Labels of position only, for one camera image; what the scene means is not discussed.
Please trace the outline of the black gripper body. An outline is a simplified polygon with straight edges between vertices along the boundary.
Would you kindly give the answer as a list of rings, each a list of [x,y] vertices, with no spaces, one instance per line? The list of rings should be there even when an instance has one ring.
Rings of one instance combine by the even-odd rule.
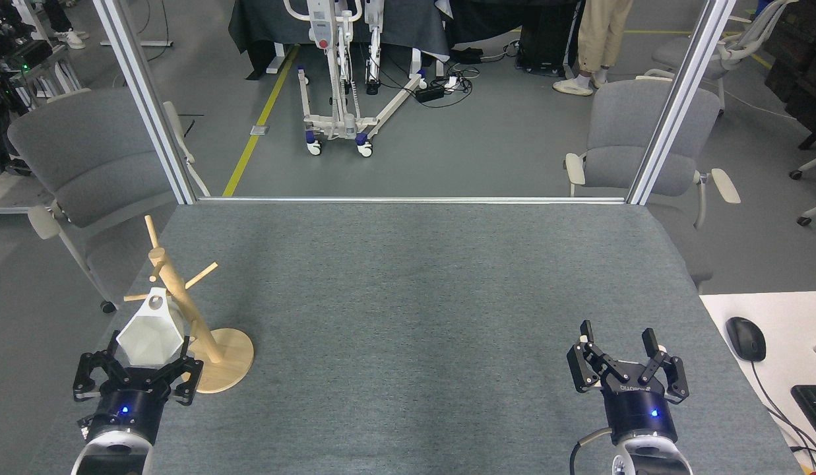
[[[606,418],[614,445],[638,435],[658,435],[673,442],[678,440],[662,384],[654,384],[651,389],[631,386],[628,391],[616,391],[616,388],[618,385],[603,385]]]
[[[89,438],[110,431],[130,431],[154,444],[170,392],[170,388],[160,386],[146,390],[104,383],[97,411],[89,424]]]

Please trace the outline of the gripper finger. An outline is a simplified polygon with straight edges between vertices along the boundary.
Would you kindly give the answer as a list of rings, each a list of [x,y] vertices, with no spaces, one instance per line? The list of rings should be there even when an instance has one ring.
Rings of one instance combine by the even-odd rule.
[[[73,382],[73,397],[83,402],[100,397],[102,402],[134,402],[145,387],[137,379],[135,369],[125,367],[116,352],[120,345],[116,340],[120,331],[113,331],[106,349],[80,357]]]
[[[583,321],[580,332],[579,341],[567,353],[571,376],[578,392],[588,391],[606,375],[616,376],[622,384],[630,381],[630,376],[622,370],[619,361],[595,345],[591,321]]]
[[[179,354],[150,376],[150,390],[160,398],[167,398],[170,393],[173,399],[182,406],[190,406],[197,393],[203,361],[188,356],[189,337],[181,346]]]
[[[669,355],[664,346],[658,343],[652,328],[646,328],[643,331],[642,341],[649,361],[644,366],[641,375],[638,376],[637,382],[643,386],[652,385],[655,373],[663,369],[667,379],[667,385],[664,386],[665,394],[669,396],[666,400],[674,405],[683,402],[690,394],[684,361],[679,357]]]

